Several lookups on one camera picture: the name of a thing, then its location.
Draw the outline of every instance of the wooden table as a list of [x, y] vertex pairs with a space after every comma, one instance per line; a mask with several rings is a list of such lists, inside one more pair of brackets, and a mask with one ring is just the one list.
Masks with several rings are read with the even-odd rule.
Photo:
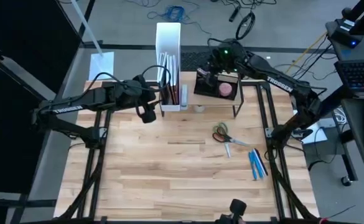
[[[284, 123], [292, 116], [291, 100], [278, 88], [271, 91], [277, 119]], [[258, 96], [252, 86], [244, 86], [243, 93], [245, 103], [235, 119], [229, 107], [209, 107], [204, 113], [189, 109], [166, 113], [162, 118], [157, 106], [157, 120], [150, 124], [143, 124], [135, 109], [115, 112], [108, 132], [95, 219], [107, 216], [109, 220], [214, 221], [221, 213], [230, 213], [233, 198], [247, 203], [246, 221], [276, 217], [272, 178], [254, 181], [247, 156], [254, 147], [262, 157], [266, 151]], [[94, 120], [94, 112], [81, 111], [77, 124], [89, 127]], [[228, 159], [224, 145], [212, 139], [212, 127], [219, 121], [228, 125], [231, 136], [250, 146], [231, 144]], [[301, 147], [295, 140], [289, 144]], [[288, 147], [284, 151], [293, 190], [310, 212], [319, 215], [303, 153]], [[79, 193], [87, 155], [84, 146], [70, 150], [55, 217]], [[268, 161], [264, 162], [269, 170]], [[86, 216], [89, 204], [88, 195]]]

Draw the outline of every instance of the blue marker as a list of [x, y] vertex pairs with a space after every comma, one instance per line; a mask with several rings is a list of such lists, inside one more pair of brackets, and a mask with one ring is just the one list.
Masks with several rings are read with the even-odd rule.
[[259, 160], [255, 155], [255, 152], [251, 152], [251, 156], [254, 160], [255, 166], [258, 169], [258, 173], [259, 173], [259, 177], [262, 179], [263, 178], [263, 173], [262, 173], [262, 167], [259, 164]]
[[255, 172], [254, 158], [253, 158], [252, 153], [248, 152], [248, 158], [250, 159], [252, 174], [254, 175], [254, 179], [256, 180], [257, 176], [256, 176], [256, 172]]

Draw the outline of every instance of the blue cable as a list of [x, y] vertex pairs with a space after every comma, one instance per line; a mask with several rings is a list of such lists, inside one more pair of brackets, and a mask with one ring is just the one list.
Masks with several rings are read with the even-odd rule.
[[[135, 4], [137, 4], [139, 6], [142, 6], [142, 7], [154, 7], [154, 6], [157, 6], [162, 0], [158, 0], [158, 2], [156, 2], [155, 4], [150, 5], [150, 6], [149, 6], [149, 3], [150, 3], [149, 0], [147, 0], [147, 2], [144, 2], [144, 0], [141, 0], [141, 4], [136, 2], [136, 1], [132, 1], [132, 0], [125, 0], [125, 1], [135, 3]], [[179, 22], [179, 23], [185, 24], [185, 25], [196, 24], [198, 26], [198, 28], [202, 32], [204, 32], [206, 34], [209, 34], [210, 37], [211, 37], [212, 33], [203, 30], [200, 23], [198, 23], [196, 21], [189, 22], [189, 20], [190, 20], [189, 14], [191, 14], [194, 11], [200, 9], [200, 5], [198, 5], [197, 3], [194, 3], [194, 2], [186, 1], [186, 0], [182, 0], [182, 1], [186, 2], [186, 3], [193, 4], [193, 5], [196, 6], [196, 8], [191, 10], [190, 12], [186, 12], [184, 7], [182, 7], [182, 6], [170, 5], [170, 6], [166, 7], [165, 13], [159, 14], [157, 11], [151, 11], [151, 12], [147, 13], [147, 18], [148, 19], [155, 19], [157, 17], [160, 17], [161, 19], [163, 19], [163, 20], [165, 20], [167, 22]]]

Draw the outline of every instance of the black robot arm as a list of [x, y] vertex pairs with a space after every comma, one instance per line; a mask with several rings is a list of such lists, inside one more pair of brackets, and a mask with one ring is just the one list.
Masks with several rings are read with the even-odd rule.
[[[154, 109], [158, 101], [149, 103], [156, 99], [154, 91], [142, 75], [123, 82], [103, 82], [101, 87], [88, 88], [78, 96], [42, 101], [33, 112], [32, 124], [41, 131], [49, 129], [68, 137], [81, 138], [87, 148], [99, 148], [105, 130], [84, 128], [59, 119], [57, 115], [78, 110], [114, 112], [136, 108], [143, 123], [150, 123], [156, 120]], [[139, 107], [143, 108], [144, 113], [140, 113]]]
[[237, 40], [228, 39], [219, 42], [221, 44], [213, 50], [208, 61], [208, 71], [212, 75], [238, 72], [242, 79], [265, 80], [293, 97], [297, 113], [288, 122], [275, 127], [272, 131], [273, 147], [283, 148], [295, 129], [306, 129], [319, 119], [321, 102], [309, 83], [296, 80], [274, 69], [264, 58], [247, 52]]

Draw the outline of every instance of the black box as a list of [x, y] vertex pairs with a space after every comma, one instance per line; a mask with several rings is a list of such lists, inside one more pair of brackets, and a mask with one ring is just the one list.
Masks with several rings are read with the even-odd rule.
[[[236, 73], [231, 74], [218, 74], [214, 75], [210, 79], [210, 85], [202, 77], [202, 74], [197, 72], [194, 86], [194, 94], [203, 96], [212, 96], [227, 100], [234, 100], [236, 98], [238, 90], [239, 77]], [[219, 92], [219, 86], [222, 83], [228, 83], [231, 85], [232, 91], [228, 96], [221, 96]]]

